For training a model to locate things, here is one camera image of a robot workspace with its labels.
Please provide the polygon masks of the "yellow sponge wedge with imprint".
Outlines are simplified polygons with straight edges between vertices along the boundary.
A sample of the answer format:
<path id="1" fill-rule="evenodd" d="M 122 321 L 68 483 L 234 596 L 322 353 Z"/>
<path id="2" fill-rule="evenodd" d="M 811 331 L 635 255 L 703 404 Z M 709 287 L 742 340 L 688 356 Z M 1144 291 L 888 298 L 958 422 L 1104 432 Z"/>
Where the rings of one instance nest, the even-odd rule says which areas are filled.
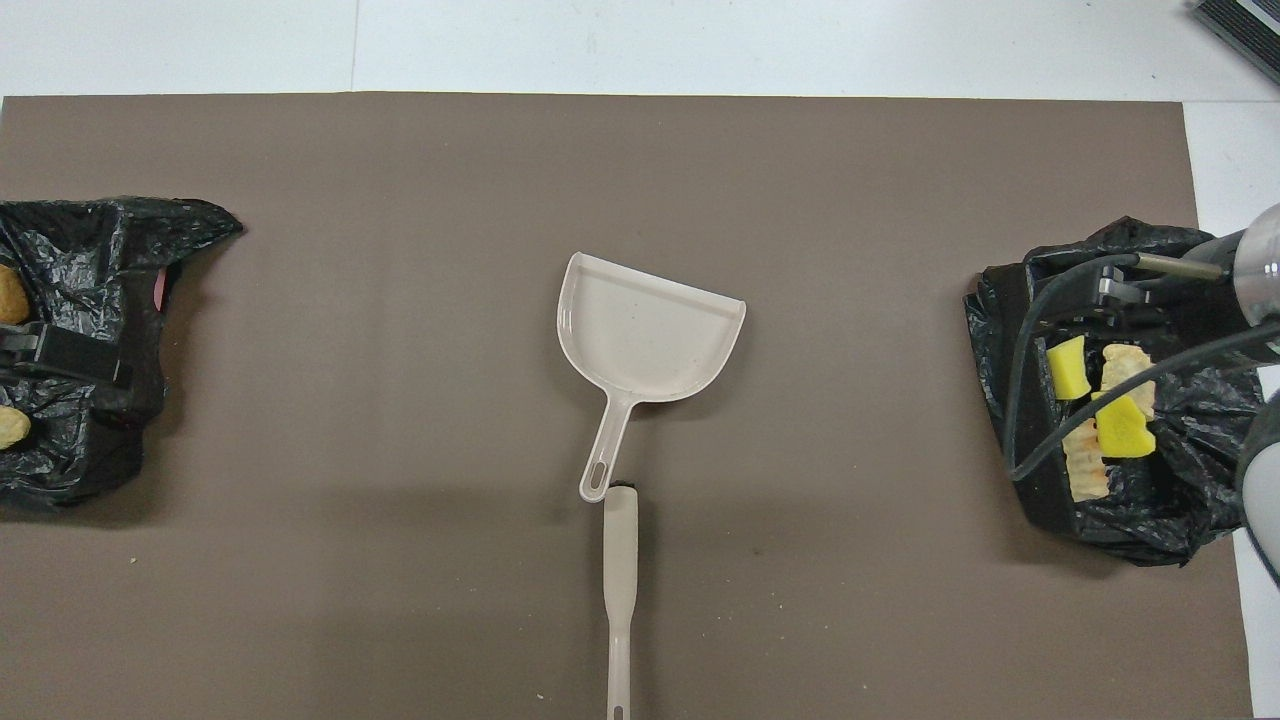
<path id="1" fill-rule="evenodd" d="M 1151 402 L 1124 395 L 1094 414 L 1097 445 L 1102 457 L 1135 459 L 1157 448 L 1149 423 L 1155 419 Z"/>

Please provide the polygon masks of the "beige hand brush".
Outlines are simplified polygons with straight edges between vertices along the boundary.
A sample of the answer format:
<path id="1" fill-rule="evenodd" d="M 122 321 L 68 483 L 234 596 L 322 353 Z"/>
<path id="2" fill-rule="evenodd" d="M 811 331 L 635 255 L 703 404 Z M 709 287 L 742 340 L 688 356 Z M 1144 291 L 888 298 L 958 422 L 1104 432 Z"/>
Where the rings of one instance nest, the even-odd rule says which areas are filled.
<path id="1" fill-rule="evenodd" d="M 630 486 L 607 491 L 602 589 L 608 623 L 605 720 L 631 720 L 631 630 L 637 598 L 639 500 Z"/>

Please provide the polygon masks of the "ribbed beige foam chunk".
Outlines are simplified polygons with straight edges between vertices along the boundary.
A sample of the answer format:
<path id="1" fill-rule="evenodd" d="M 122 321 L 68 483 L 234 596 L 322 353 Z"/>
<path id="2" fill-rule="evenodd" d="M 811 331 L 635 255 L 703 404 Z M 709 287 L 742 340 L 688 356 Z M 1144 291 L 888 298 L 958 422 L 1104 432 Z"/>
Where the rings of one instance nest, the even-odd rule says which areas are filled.
<path id="1" fill-rule="evenodd" d="M 1075 503 L 1110 496 L 1106 462 L 1094 419 L 1083 421 L 1061 441 L 1071 501 Z"/>

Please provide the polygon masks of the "brown table mat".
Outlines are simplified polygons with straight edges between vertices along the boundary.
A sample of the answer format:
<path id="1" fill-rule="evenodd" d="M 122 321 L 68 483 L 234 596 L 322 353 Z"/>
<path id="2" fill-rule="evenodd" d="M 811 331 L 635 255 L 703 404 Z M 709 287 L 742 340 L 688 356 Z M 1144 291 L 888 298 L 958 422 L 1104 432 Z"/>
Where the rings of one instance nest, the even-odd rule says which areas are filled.
<path id="1" fill-rule="evenodd" d="M 963 296 L 1193 225 L 1172 104 L 444 94 L 10 97 L 0 199 L 204 199 L 140 477 L 0 512 L 0 720 L 604 720 L 604 405 L 577 251 L 741 299 L 640 407 L 637 720 L 1239 717 L 1230 539 L 1032 527 Z"/>

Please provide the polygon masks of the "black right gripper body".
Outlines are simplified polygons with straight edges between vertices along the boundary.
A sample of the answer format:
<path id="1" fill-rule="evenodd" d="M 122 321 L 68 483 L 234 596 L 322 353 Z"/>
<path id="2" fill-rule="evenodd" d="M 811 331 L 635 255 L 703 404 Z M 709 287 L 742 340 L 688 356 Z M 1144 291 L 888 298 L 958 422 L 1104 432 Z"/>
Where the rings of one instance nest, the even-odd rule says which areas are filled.
<path id="1" fill-rule="evenodd" d="M 1201 346 L 1242 329 L 1242 311 L 1233 286 L 1233 272 L 1160 272 L 1151 291 L 1157 307 L 1183 346 Z"/>

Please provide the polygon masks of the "beige plastic dustpan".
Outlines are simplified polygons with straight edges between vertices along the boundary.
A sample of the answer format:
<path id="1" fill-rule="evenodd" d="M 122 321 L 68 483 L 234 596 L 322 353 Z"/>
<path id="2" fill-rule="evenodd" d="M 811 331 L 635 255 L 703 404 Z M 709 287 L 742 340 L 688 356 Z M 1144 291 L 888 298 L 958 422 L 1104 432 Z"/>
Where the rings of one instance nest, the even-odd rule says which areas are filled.
<path id="1" fill-rule="evenodd" d="M 579 482 L 582 501 L 603 501 L 634 409 L 707 388 L 728 363 L 746 316 L 740 299 L 585 252 L 570 258 L 557 300 L 557 338 L 570 365 L 604 395 Z"/>

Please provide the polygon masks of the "dark ribbed panel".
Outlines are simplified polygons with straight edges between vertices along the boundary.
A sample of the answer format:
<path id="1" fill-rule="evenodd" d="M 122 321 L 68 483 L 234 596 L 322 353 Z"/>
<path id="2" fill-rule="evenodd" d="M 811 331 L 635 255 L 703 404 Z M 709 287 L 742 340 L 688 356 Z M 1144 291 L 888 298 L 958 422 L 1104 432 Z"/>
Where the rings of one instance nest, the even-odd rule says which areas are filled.
<path id="1" fill-rule="evenodd" d="M 1190 14 L 1280 85 L 1280 0 L 1190 0 Z"/>

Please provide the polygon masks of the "small yellow sponge wedge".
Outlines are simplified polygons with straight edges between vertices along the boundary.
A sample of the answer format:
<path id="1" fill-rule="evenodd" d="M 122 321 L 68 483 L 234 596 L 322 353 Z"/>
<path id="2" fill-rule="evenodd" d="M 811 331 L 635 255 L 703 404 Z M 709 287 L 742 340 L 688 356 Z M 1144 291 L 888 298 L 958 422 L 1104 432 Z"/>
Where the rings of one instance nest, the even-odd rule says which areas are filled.
<path id="1" fill-rule="evenodd" d="M 1085 337 L 1065 340 L 1044 352 L 1053 396 L 1057 401 L 1075 401 L 1093 391 L 1085 363 Z"/>

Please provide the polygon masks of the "black trash bag bin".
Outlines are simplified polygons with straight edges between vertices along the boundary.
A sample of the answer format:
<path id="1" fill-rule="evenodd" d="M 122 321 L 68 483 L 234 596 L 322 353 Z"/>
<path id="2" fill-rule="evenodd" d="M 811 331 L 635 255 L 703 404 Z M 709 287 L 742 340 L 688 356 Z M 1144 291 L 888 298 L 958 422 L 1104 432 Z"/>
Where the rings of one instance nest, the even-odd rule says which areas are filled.
<path id="1" fill-rule="evenodd" d="M 968 333 L 1005 480 L 1027 519 L 1043 530 L 1140 566 L 1188 562 L 1211 541 L 1244 525 L 1234 486 L 1236 460 L 1256 413 L 1268 398 L 1257 370 L 1197 355 L 1153 309 L 1094 307 L 1101 258 L 1139 252 L 1180 258 L 1215 236 L 1123 218 L 1075 243 L 1042 246 L 1019 263 L 991 266 L 964 300 Z M 1085 337 L 1093 391 L 1057 401 L 1044 352 Z M 1098 393 L 1106 345 L 1142 347 L 1155 365 Z M 1062 438 L 1105 405 L 1155 380 L 1156 451 L 1146 457 L 1103 457 L 1110 496 L 1071 500 Z"/>
<path id="2" fill-rule="evenodd" d="M 145 430 L 168 389 L 156 273 L 170 268 L 168 301 L 189 256 L 243 229 L 227 209 L 196 199 L 0 202 L 0 264 L 20 274 L 26 323 L 116 343 L 132 370 L 127 388 L 0 375 L 0 405 L 33 423 L 27 439 L 0 451 L 0 507 L 54 512 L 140 474 Z"/>

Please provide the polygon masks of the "orange brown foam lump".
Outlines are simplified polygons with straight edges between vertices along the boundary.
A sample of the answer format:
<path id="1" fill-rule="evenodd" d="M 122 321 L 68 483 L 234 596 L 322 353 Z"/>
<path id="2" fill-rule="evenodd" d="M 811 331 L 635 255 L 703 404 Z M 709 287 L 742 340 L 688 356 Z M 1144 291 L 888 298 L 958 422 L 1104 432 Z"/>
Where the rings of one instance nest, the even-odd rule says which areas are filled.
<path id="1" fill-rule="evenodd" d="M 20 325 L 29 315 L 29 300 L 20 274 L 0 264 L 0 324 Z"/>

